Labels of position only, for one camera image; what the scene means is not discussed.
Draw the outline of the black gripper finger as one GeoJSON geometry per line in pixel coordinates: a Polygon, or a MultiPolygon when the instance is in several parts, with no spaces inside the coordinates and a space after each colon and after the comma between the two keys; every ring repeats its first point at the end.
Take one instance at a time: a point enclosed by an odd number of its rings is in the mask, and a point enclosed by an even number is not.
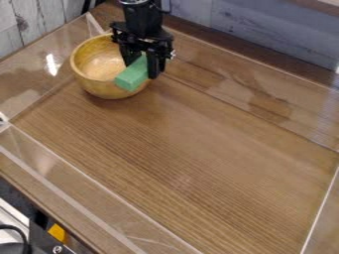
{"type": "Polygon", "coordinates": [[[165,68],[165,49],[163,47],[149,48],[145,55],[148,77],[154,79],[165,68]]]}
{"type": "Polygon", "coordinates": [[[118,50],[125,65],[130,65],[141,56],[141,50],[136,44],[121,44],[118,50]]]}

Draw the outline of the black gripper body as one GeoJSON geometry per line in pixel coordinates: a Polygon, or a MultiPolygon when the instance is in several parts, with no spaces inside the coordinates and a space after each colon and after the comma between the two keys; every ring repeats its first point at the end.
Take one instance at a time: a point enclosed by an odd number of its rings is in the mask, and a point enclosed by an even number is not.
{"type": "Polygon", "coordinates": [[[163,8],[163,0],[118,0],[124,21],[112,22],[112,41],[136,44],[142,52],[149,48],[163,47],[165,59],[173,56],[173,36],[163,29],[163,15],[171,8],[163,8]]]}

